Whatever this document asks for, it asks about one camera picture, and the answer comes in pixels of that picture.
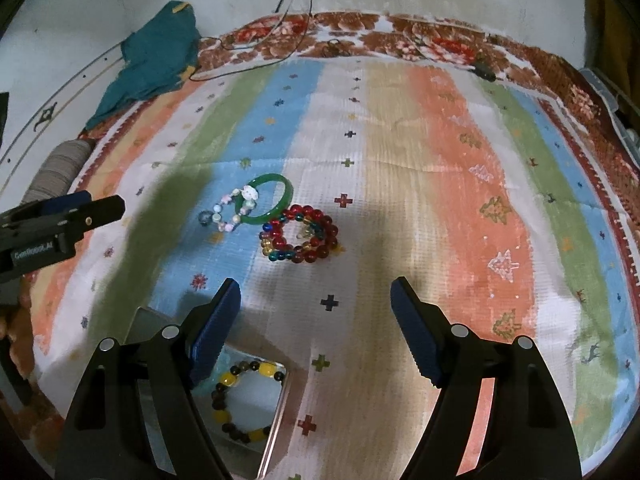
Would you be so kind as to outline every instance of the green stripe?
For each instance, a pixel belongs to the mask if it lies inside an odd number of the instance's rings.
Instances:
[[[274,68],[240,75],[229,93],[211,107],[183,143],[174,167],[154,188],[151,200],[129,226],[125,254],[100,289],[89,323],[88,343],[109,335],[124,341],[137,307],[145,306],[158,280],[160,263],[177,245],[188,213],[242,118],[253,107]]]
[[[576,367],[576,402],[572,418],[575,420],[578,412],[581,413],[574,433],[580,457],[584,459],[599,448],[609,431],[611,399],[618,376],[607,288],[600,272],[598,253],[580,205],[533,118],[506,88],[487,82],[481,82],[481,87],[497,105],[538,192],[544,197],[546,193],[552,193],[556,199],[549,203],[543,198],[542,203],[556,238],[564,280],[572,293],[582,290],[585,298],[580,304],[582,315],[578,337],[572,346],[574,355],[580,346],[596,342],[600,346],[599,359],[589,366],[578,363]],[[535,158],[538,165],[528,164],[530,158]],[[571,250],[562,250],[566,239],[571,241]]]

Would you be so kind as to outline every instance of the blue stripe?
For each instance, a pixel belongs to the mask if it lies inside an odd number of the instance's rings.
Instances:
[[[536,100],[514,89],[511,89],[511,93],[535,121],[540,135],[553,154],[579,203],[580,211],[598,251],[600,273],[607,286],[613,343],[618,361],[618,384],[612,399],[612,421],[608,436],[608,438],[612,438],[629,425],[635,413],[636,377],[640,361],[634,335],[634,312],[626,282],[625,267],[612,228],[607,221],[604,206],[600,203],[574,154],[566,145],[564,137]],[[604,233],[604,238],[600,236],[600,232]],[[631,361],[629,369],[625,367],[627,359]]]
[[[162,263],[150,300],[151,308],[181,321],[194,306],[209,301],[225,278],[235,279],[242,288],[254,255],[260,250],[260,228],[241,224],[213,244],[208,238],[218,231],[217,226],[201,226],[198,213],[212,209],[223,195],[236,187],[242,188],[256,176],[282,172],[284,158],[306,113],[323,66],[318,61],[299,60],[282,64],[273,73],[254,107],[236,126],[220,160],[212,163],[212,179],[188,215],[176,249]],[[268,118],[275,122],[269,124]],[[254,142],[260,136],[264,140]],[[240,161],[245,158],[250,159],[251,166],[242,168]],[[260,186],[255,214],[271,209],[275,190],[273,183]],[[233,213],[233,206],[226,206],[222,211],[223,219],[230,221]],[[197,274],[206,277],[204,288],[191,285]]]

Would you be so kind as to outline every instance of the green bangle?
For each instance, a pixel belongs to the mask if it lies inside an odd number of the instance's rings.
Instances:
[[[266,184],[267,182],[281,182],[284,184],[284,194],[282,195],[282,198],[276,204],[276,207],[274,207],[271,211],[265,213],[264,215],[260,215],[260,216],[241,215],[240,218],[243,224],[249,224],[249,225],[264,224],[274,216],[279,215],[291,204],[291,199],[293,198],[293,186],[291,185],[290,181],[286,179],[286,177],[280,175],[279,173],[267,173],[261,176],[257,176],[247,185],[257,189],[258,186],[260,186],[261,184]],[[242,207],[242,202],[244,202],[242,195],[241,194],[236,195],[234,198],[234,203],[236,204],[236,214],[240,214],[240,208]]]

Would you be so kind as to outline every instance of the teal cloth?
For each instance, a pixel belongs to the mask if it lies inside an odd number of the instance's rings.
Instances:
[[[193,7],[187,5],[174,13],[181,3],[170,1],[122,42],[126,65],[106,89],[94,116],[86,123],[87,130],[135,101],[182,87],[180,74],[197,63],[200,33]]]

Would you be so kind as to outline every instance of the colorful rug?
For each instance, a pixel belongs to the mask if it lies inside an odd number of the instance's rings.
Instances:
[[[96,343],[124,340],[137,307],[182,320],[231,277],[242,311],[230,342],[283,362],[293,383],[268,478],[399,478],[438,395],[391,313],[391,281],[406,276],[481,337],[535,338],[591,470],[636,412],[640,374],[637,177],[609,149],[599,97],[584,82],[545,83],[558,58],[543,66],[521,46],[516,57],[484,33],[498,81],[480,79],[469,38],[481,33],[466,25],[323,16],[299,55],[277,64],[305,16],[249,52],[220,44],[264,38],[269,18],[262,31],[206,40],[199,77],[224,77],[187,82],[83,134],[99,143],[75,189],[117,193],[127,212],[34,278],[38,384],[64,415]],[[398,44],[412,38],[407,27],[441,39]],[[341,39],[322,40],[331,33]],[[373,33],[377,43],[363,41]],[[295,203],[332,216],[340,247],[329,259],[270,262],[259,227],[221,234],[198,223],[263,173],[284,174]],[[260,188],[264,209],[279,193]],[[487,418],[485,403],[461,470],[475,465]]]

